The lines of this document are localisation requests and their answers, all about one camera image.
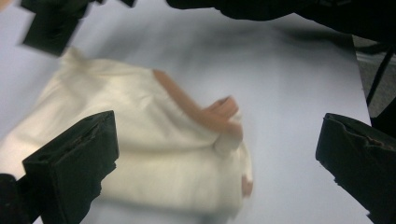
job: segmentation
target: towel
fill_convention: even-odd
[[[74,48],[0,143],[0,171],[22,177],[24,158],[80,119],[107,110],[115,112],[120,157],[102,181],[102,198],[204,214],[241,208],[242,186],[253,178],[232,97],[201,108],[165,73],[89,60]]]

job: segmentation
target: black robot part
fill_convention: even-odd
[[[22,0],[21,6],[35,13],[22,43],[61,56],[91,2],[103,4],[103,0]],[[134,5],[134,0],[121,2]]]
[[[79,223],[119,157],[113,111],[89,116],[23,160],[26,175],[0,174],[1,223]]]

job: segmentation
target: crumpled cloth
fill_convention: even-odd
[[[248,149],[184,113],[151,69],[62,57],[30,114],[1,142],[0,172],[24,175],[21,161],[80,119],[114,110],[120,158],[102,196],[198,213],[237,212],[241,177],[252,181]],[[240,113],[232,118],[240,122]]]

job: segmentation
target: tabletop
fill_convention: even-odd
[[[20,44],[33,15],[15,4],[0,14],[0,138],[59,67],[57,58]],[[215,9],[177,10],[154,0],[130,9],[108,1],[90,7],[71,45],[88,58],[163,70],[200,105],[232,95],[243,113],[255,181],[235,218],[99,197],[82,223],[371,223],[315,160],[326,113],[370,124],[350,35],[297,15],[235,21]]]

